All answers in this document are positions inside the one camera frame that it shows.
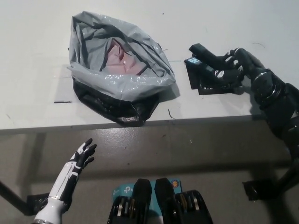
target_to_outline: gray floor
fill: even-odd
[[[0,180],[23,198],[49,192],[74,150],[92,137],[96,160],[82,173],[65,224],[104,224],[112,190],[143,177],[175,177],[197,189],[216,224],[299,223],[299,186],[249,202],[242,182],[280,177],[290,161],[263,121],[0,136]],[[0,198],[1,224],[28,224]]]

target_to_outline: blue label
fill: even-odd
[[[195,57],[189,58],[188,61],[191,62],[191,63],[193,63],[193,64],[201,63],[201,61],[198,60],[198,59],[195,58]]]

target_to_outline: robotic hand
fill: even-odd
[[[292,159],[299,157],[299,90],[284,83],[243,48],[228,52],[224,59],[251,80],[251,90],[272,132],[284,141]]]
[[[94,160],[96,144],[88,147],[93,140],[83,143],[64,165],[49,194],[47,205],[36,215],[34,224],[61,224],[62,214],[72,202],[72,194],[82,169]]]

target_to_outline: table surface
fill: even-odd
[[[251,118],[259,109],[248,93],[200,96],[190,88],[183,61],[198,42],[216,55],[243,47],[298,88],[298,5],[291,0],[2,0],[0,133],[118,127],[80,103],[72,90],[67,48],[71,17],[82,11],[136,24],[165,50],[177,85],[146,125]]]

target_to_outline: pink object in bag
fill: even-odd
[[[147,68],[146,64],[140,62],[136,56],[126,53],[122,46],[115,40],[112,40],[110,49],[107,53],[108,58],[105,69],[110,74],[130,74],[139,76]]]

